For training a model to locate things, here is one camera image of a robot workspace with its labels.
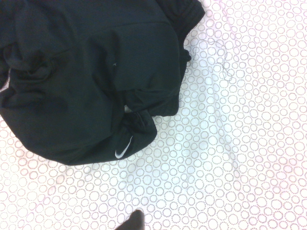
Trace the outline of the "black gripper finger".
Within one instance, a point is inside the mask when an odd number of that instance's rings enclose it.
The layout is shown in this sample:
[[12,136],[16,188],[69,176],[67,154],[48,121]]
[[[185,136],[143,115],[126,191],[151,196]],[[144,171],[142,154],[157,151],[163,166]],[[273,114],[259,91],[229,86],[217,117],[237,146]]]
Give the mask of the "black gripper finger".
[[144,230],[144,213],[141,210],[135,210],[129,219],[123,222],[116,230]]

